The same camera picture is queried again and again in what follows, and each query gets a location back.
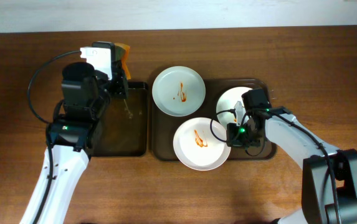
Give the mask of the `green and orange sponge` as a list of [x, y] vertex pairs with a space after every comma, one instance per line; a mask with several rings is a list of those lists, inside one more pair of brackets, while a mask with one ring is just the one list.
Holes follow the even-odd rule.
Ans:
[[125, 51], [125, 53], [123, 54], [123, 57], [121, 59], [121, 64], [122, 64], [123, 70], [125, 71], [126, 78], [128, 80], [130, 80], [131, 79], [131, 74], [130, 74], [130, 71], [129, 71], [129, 69], [127, 67], [127, 64], [126, 64], [126, 61], [128, 60], [128, 55], [130, 53], [130, 46], [126, 45], [126, 44], [123, 44], [123, 43], [115, 43], [115, 45], [117, 47], [121, 47]]

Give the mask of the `white plate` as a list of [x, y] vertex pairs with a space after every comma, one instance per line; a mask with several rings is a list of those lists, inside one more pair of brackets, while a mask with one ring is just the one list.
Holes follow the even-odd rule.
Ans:
[[252, 90], [249, 87], [238, 86], [225, 91], [217, 101], [216, 112], [231, 110], [236, 108], [236, 104], [239, 101], [241, 104], [241, 112], [239, 115], [235, 115], [230, 112], [223, 112], [217, 115], [218, 121], [223, 125], [224, 128], [227, 128], [229, 123], [239, 123], [242, 121], [243, 115], [245, 115], [244, 103], [242, 100], [242, 95], [249, 90]]
[[192, 118], [176, 130], [173, 149], [185, 166], [200, 171], [213, 170], [231, 153], [225, 140], [226, 129], [220, 123], [209, 118]]

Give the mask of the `white plate front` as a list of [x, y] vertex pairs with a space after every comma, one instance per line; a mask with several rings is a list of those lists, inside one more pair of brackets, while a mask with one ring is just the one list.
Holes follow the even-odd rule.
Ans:
[[209, 118], [192, 118], [176, 130], [173, 149], [185, 166], [200, 171], [213, 170], [231, 153], [225, 140], [226, 129], [220, 123]]

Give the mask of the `pale blue plate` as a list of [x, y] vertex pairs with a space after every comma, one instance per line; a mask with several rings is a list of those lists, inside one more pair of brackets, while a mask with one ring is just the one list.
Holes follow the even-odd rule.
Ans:
[[163, 70], [154, 80], [152, 97], [165, 114], [183, 117], [193, 114], [204, 102], [206, 86], [193, 69], [174, 66]]

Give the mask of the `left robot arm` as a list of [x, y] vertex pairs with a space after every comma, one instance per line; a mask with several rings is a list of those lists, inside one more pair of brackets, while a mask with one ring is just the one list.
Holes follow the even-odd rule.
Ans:
[[113, 98], [128, 96], [130, 46], [93, 42], [82, 61], [62, 70], [63, 99], [46, 123], [42, 171], [21, 223], [63, 223], [73, 192], [93, 156], [101, 118]]

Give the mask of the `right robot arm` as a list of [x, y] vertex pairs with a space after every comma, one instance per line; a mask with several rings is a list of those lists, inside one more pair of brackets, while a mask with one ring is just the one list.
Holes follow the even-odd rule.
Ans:
[[269, 141], [302, 170], [302, 206], [274, 223], [357, 223], [357, 150], [328, 144], [285, 107], [272, 107], [262, 89], [241, 96], [227, 125], [226, 144], [248, 149]]

